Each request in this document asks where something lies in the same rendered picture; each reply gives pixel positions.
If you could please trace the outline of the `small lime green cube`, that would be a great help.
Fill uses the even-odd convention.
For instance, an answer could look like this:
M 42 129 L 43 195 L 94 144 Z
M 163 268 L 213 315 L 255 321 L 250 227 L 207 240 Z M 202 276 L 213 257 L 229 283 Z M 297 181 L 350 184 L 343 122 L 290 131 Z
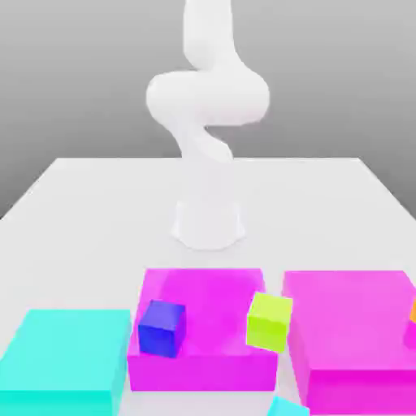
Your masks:
M 247 314 L 246 344 L 275 353 L 285 349 L 293 299 L 256 292 Z

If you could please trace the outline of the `small blue cube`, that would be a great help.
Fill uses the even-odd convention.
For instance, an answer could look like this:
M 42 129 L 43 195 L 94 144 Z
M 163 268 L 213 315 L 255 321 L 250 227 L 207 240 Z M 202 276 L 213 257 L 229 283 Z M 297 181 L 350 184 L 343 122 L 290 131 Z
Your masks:
M 186 335 L 186 307 L 151 300 L 137 325 L 141 353 L 175 358 Z

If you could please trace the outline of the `small cyan cube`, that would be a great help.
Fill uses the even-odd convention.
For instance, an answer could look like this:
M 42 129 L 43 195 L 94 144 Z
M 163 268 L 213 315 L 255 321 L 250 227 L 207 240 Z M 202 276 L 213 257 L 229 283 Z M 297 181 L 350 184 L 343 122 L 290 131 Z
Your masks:
M 303 405 L 275 396 L 266 416 L 310 416 L 310 410 Z

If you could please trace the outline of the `large magenta box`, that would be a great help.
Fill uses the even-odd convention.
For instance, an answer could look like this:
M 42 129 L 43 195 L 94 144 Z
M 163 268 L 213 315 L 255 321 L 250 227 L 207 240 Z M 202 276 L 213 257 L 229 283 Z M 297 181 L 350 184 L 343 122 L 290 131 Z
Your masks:
M 272 391 L 278 356 L 246 344 L 247 314 L 265 283 L 259 269 L 150 268 L 136 310 L 140 321 L 151 301 L 182 305 L 186 333 L 176 357 L 141 351 L 132 329 L 128 373 L 134 392 Z

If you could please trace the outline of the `large pink box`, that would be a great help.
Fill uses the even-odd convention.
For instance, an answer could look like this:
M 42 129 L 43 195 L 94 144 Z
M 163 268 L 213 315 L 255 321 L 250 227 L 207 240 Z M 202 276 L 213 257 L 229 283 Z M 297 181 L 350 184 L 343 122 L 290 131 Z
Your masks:
M 416 287 L 403 271 L 287 271 L 288 350 L 313 415 L 416 415 Z

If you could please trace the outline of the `large cyan box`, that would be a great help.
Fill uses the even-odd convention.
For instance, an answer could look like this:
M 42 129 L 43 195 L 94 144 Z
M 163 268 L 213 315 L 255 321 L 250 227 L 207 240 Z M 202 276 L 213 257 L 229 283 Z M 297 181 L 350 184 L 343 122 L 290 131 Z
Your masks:
M 0 358 L 0 416 L 118 416 L 129 310 L 30 310 Z

